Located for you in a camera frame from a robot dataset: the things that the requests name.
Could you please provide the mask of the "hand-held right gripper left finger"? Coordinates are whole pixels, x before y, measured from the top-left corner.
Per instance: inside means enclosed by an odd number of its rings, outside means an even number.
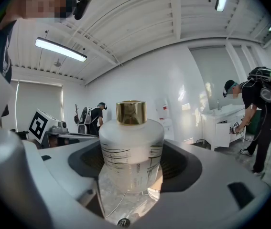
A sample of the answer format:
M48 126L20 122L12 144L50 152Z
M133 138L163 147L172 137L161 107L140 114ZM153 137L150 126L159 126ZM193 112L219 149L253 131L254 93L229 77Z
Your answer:
M98 184L82 177L68 164L68 157L91 141L49 149L37 149L23 141L27 163L34 183L47 207L54 229L111 229L104 212L96 215L86 208L92 202L102 209Z

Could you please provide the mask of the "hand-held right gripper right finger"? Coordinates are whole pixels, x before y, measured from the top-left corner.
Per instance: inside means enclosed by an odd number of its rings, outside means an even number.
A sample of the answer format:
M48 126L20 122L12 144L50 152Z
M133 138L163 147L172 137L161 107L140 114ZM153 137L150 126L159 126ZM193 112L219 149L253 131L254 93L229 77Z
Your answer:
M270 189L234 158L165 140L163 158L183 171L162 183L156 205L137 229L239 229L263 206Z

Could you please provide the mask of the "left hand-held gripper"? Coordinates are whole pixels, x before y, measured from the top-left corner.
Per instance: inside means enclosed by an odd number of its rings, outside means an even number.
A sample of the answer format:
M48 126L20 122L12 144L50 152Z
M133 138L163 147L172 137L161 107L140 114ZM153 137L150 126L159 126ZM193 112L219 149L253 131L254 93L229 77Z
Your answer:
M36 109L33 119L29 125L28 132L41 144L47 132L53 134L68 133L65 121L60 121L46 112Z

